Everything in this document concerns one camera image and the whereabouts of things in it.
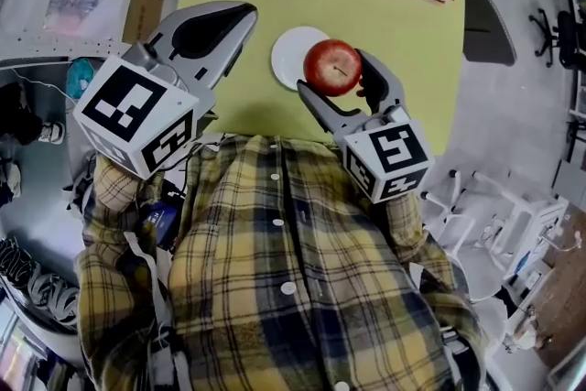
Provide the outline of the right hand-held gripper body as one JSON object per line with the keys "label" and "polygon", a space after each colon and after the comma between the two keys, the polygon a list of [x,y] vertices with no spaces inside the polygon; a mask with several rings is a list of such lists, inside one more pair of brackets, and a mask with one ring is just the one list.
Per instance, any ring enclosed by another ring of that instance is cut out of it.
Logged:
{"label": "right hand-held gripper body", "polygon": [[434,157],[419,122],[396,104],[334,137],[342,166],[373,203],[419,189]]}

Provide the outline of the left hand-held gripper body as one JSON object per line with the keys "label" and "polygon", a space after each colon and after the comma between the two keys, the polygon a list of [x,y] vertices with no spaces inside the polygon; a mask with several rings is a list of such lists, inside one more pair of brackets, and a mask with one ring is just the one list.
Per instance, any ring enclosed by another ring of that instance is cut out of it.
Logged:
{"label": "left hand-held gripper body", "polygon": [[198,122],[215,105],[212,66],[172,57],[179,62],[142,42],[108,57],[73,111],[96,151],[140,179],[185,158],[201,133]]}

